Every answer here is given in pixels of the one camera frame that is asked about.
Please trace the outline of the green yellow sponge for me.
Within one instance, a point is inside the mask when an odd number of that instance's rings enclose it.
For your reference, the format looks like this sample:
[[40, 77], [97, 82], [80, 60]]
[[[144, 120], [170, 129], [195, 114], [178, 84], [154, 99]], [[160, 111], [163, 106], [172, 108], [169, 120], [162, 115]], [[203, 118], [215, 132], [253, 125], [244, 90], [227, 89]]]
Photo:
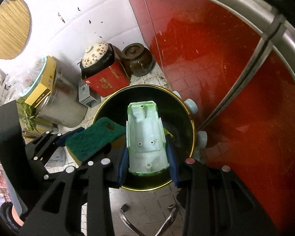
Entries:
[[126, 134], [126, 127], [107, 117], [100, 118], [87, 129], [76, 132], [65, 140], [65, 146], [78, 166], [86, 162], [107, 144]]

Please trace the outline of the pale green plastic car shell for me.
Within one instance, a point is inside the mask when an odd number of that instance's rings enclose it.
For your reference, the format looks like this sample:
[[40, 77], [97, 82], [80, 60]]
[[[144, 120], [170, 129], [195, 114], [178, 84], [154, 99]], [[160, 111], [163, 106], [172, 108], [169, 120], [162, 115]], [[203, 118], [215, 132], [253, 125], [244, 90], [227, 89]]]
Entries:
[[154, 101], [132, 102], [127, 108], [126, 142], [129, 172], [152, 176], [169, 168], [166, 137]]

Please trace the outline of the black gold-rimmed trash bin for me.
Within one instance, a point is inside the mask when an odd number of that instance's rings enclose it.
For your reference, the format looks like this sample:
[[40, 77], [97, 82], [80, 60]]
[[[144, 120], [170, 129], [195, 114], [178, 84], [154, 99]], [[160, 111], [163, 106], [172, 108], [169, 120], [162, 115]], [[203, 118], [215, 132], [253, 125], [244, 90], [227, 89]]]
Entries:
[[103, 101], [93, 121], [106, 117], [126, 127], [122, 188], [143, 192], [181, 181], [178, 168], [195, 149], [197, 112], [193, 100], [152, 84], [122, 88]]

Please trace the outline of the steel stock pot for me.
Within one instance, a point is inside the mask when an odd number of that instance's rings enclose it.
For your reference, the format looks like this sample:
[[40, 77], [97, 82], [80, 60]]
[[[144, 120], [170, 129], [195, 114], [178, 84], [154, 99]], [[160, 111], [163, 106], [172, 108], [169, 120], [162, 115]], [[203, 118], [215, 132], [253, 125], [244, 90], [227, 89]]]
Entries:
[[56, 72], [51, 93], [37, 107], [38, 118], [67, 128], [78, 126], [87, 113], [79, 102], [78, 87]]

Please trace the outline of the yellow box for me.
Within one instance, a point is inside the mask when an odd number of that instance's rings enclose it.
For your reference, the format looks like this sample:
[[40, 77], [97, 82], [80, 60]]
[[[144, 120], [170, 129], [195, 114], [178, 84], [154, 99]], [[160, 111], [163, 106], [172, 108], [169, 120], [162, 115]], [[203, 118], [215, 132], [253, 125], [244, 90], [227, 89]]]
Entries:
[[24, 95], [25, 103], [36, 108], [46, 98], [54, 86], [54, 78], [56, 74], [56, 61], [51, 56], [42, 59], [43, 67], [34, 81], [33, 86]]

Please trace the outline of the grey plastic basket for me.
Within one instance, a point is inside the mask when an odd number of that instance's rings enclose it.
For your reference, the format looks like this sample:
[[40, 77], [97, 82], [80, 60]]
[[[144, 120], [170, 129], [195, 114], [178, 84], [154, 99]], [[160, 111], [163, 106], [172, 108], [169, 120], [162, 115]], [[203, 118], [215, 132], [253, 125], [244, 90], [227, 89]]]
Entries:
[[83, 80], [79, 81], [79, 102], [86, 107], [92, 108], [100, 104], [100, 95], [90, 89]]

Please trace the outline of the red gift box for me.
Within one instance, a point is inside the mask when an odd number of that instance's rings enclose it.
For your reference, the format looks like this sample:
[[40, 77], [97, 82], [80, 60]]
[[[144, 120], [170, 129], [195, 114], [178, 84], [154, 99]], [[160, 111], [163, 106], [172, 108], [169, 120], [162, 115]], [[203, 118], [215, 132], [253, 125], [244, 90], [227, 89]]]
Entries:
[[115, 59], [112, 65], [93, 76], [83, 79], [83, 81], [91, 90], [103, 98], [112, 95], [130, 84], [129, 77], [119, 59]]

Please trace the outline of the floral lid clay pot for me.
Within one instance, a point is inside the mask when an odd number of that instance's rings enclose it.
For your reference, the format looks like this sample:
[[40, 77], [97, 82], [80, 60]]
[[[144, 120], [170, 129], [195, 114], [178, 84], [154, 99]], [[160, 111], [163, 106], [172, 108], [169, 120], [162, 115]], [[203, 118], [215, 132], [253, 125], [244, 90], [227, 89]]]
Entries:
[[115, 61], [112, 44], [100, 41], [89, 46], [78, 63], [82, 79], [87, 79], [111, 66]]

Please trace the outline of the brown ceramic jar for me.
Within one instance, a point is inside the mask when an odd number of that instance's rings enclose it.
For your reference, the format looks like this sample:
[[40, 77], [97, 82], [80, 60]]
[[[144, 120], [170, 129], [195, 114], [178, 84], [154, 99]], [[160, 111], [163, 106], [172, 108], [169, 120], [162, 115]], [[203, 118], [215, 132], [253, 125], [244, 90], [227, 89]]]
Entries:
[[154, 58], [143, 44], [132, 43], [122, 50], [121, 62], [130, 75], [141, 77], [152, 70]]

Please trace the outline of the round bamboo board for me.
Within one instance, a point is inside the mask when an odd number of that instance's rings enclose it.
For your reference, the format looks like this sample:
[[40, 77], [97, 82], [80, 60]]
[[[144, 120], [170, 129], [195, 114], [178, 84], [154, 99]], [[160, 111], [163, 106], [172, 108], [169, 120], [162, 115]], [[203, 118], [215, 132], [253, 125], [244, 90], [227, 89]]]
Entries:
[[0, 5], [0, 59], [12, 60], [22, 53], [31, 31], [31, 14], [24, 0]]

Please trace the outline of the red cabinet door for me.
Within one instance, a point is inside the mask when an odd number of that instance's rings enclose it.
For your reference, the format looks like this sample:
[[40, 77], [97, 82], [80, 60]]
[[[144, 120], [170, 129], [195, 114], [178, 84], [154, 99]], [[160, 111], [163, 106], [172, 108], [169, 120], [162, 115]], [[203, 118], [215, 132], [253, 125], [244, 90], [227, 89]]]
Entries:
[[295, 0], [129, 0], [144, 41], [266, 212], [260, 235], [295, 235]]

